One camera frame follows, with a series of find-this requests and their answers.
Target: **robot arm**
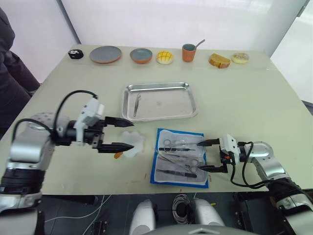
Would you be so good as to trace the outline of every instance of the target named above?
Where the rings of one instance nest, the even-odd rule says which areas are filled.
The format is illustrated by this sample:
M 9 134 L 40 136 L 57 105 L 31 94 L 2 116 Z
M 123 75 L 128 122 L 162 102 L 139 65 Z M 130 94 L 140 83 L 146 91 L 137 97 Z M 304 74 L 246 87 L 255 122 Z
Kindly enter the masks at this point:
M 220 145 L 220 167 L 213 165 L 201 166 L 209 172 L 227 173 L 226 164 L 233 167 L 239 162 L 253 163 L 263 185 L 265 185 L 279 209 L 286 218 L 285 225 L 291 234 L 308 235 L 312 232 L 313 204 L 312 199 L 300 189 L 290 178 L 283 166 L 274 157 L 272 147 L 265 142 L 238 142 L 226 135 L 215 140 L 206 140 L 199 146 Z
M 132 126 L 122 118 L 101 119 L 104 106 L 92 98 L 81 111 L 77 121 L 60 117 L 56 134 L 51 135 L 41 125 L 29 122 L 25 130 L 12 140 L 6 170 L 0 184 L 0 228 L 3 234 L 41 234 L 43 220 L 35 209 L 41 202 L 41 188 L 56 145 L 88 143 L 99 153 L 117 153 L 133 148 L 125 143 L 103 144 L 103 128 Z M 32 117 L 52 130 L 54 114 L 40 113 Z M 16 229 L 22 224 L 24 233 Z

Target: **floor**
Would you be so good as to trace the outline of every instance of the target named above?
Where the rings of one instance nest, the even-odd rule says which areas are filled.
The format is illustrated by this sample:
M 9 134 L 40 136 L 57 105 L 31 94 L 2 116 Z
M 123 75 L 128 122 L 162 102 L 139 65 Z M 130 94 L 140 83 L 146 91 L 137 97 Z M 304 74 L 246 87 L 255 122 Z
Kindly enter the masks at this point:
M 177 194 L 143 194 L 143 195 L 112 195 L 103 205 L 97 221 L 107 221 L 108 226 L 104 234 L 106 235 L 127 235 L 133 212 L 137 205 L 143 200 L 150 199 L 157 204 L 159 216 L 157 227 L 176 224 L 172 212 L 172 202 Z M 187 194 L 192 200 L 194 194 Z M 237 223 L 236 204 L 233 193 L 197 193 L 197 198 L 205 199 L 214 206 L 220 214 L 225 225 L 233 228 L 240 228 Z M 57 216 L 80 217 L 93 212 L 97 205 L 84 205 L 73 201 L 56 199 L 44 196 L 40 209 L 45 212 L 45 219 Z M 253 231 L 260 235 L 283 235 L 283 225 L 279 211 L 276 210 L 268 199 L 256 199 L 247 202 L 247 209 L 251 219 Z M 95 214 L 82 219 L 60 218 L 45 223 L 46 235 L 69 235 L 83 234 L 86 227 L 94 219 Z

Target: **white wire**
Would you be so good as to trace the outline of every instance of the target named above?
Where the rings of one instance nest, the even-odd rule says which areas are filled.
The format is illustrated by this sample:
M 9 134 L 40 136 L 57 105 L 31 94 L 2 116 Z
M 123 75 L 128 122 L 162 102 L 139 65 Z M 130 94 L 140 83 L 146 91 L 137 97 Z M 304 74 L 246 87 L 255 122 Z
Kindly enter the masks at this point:
M 81 216 L 81 217 L 69 217 L 69 216 L 59 216 L 59 217 L 55 217 L 55 218 L 52 218 L 52 219 L 48 219 L 45 221 L 46 222 L 49 222 L 49 221 L 52 221 L 52 220 L 55 220 L 55 219 L 82 219 L 82 218 L 86 218 L 92 214 L 94 214 L 97 210 L 100 209 L 100 207 L 105 204 L 105 202 L 103 202 L 96 210 L 94 210 L 94 212 L 90 213 L 90 214 L 87 214 L 87 215 L 84 215 L 84 216 Z
M 190 204 L 189 198 L 187 197 L 186 194 L 179 194 L 174 198 L 172 205 L 173 217 L 178 224 L 188 224 L 189 221 L 187 215 L 185 215 L 184 217 L 180 217 L 176 212 L 177 206 L 180 203 L 184 203 L 185 205 Z
M 84 233 L 83 233 L 83 235 L 85 235 L 85 233 L 88 231 L 88 229 L 90 228 L 90 226 L 96 221 L 96 219 L 98 218 L 98 215 L 99 215 L 99 213 L 100 213 L 100 211 L 101 211 L 101 208 L 102 208 L 102 205 L 103 204 L 105 204 L 106 203 L 106 201 L 108 201 L 108 199 L 111 197 L 111 195 L 103 202 L 103 203 L 101 203 L 101 205 L 100 205 L 100 207 L 99 207 L 99 211 L 98 211 L 98 213 L 97 213 L 97 215 L 96 215 L 96 217 L 93 219 L 93 221 L 89 224 L 89 226 L 86 228 L 86 230 L 84 231 Z

